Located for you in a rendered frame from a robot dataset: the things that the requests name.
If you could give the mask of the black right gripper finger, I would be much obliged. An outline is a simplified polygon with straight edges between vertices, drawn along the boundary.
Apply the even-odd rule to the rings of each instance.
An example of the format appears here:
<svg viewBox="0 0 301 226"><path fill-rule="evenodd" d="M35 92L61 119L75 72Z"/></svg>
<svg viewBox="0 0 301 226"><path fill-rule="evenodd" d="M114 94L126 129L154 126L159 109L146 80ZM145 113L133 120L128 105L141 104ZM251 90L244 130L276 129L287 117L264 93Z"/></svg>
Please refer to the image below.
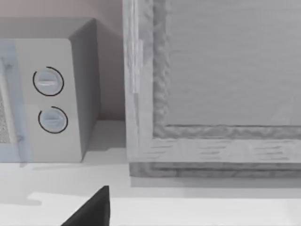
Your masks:
<svg viewBox="0 0 301 226"><path fill-rule="evenodd" d="M103 186L60 226L110 226L109 186Z"/></svg>

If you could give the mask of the round microwave knob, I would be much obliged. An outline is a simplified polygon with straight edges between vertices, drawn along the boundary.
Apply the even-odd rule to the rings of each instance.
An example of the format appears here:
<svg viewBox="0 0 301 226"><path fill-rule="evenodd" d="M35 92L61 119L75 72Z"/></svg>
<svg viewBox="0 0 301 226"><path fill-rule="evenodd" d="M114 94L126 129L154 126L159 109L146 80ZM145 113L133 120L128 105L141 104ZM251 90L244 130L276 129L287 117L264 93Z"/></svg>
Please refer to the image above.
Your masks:
<svg viewBox="0 0 301 226"><path fill-rule="evenodd" d="M44 131L60 134L68 127L68 117L62 109L52 106L39 112L38 123Z"/></svg>
<svg viewBox="0 0 301 226"><path fill-rule="evenodd" d="M53 67L45 67L34 72L32 82L35 89L42 95L53 97L64 88L62 74Z"/></svg>

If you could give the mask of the pale microwave oven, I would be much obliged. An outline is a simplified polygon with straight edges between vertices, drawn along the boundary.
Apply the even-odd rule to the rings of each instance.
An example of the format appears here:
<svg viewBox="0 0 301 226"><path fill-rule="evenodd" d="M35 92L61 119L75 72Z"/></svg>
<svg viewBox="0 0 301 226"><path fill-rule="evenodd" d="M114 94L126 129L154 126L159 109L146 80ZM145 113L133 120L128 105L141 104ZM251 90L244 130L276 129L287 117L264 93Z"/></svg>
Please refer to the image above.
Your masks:
<svg viewBox="0 0 301 226"><path fill-rule="evenodd" d="M30 136L31 162L80 162L96 124L100 86L96 21L88 17L0 17L0 39L14 40ZM53 97L34 87L35 71L57 69L64 88ZM68 127L44 131L41 110L62 109Z"/></svg>

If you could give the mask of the pale microwave door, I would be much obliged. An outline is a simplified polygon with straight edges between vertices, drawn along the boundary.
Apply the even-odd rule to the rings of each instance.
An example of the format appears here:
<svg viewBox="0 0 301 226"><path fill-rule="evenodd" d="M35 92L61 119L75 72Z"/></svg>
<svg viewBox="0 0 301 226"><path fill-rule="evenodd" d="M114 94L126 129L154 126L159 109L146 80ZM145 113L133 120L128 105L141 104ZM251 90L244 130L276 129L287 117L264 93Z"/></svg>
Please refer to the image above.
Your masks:
<svg viewBox="0 0 301 226"><path fill-rule="evenodd" d="M14 40L0 39L0 163L32 160L21 73Z"/></svg>

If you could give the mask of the pale wooden cupboard door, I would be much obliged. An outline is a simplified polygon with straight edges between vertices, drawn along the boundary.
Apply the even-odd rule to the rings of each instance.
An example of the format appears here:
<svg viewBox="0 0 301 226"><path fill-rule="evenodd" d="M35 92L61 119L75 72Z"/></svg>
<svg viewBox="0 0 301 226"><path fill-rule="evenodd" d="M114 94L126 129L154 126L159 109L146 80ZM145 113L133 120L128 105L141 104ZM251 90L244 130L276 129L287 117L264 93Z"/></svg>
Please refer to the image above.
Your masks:
<svg viewBox="0 0 301 226"><path fill-rule="evenodd" d="M153 135L301 139L301 0L153 0Z"/></svg>

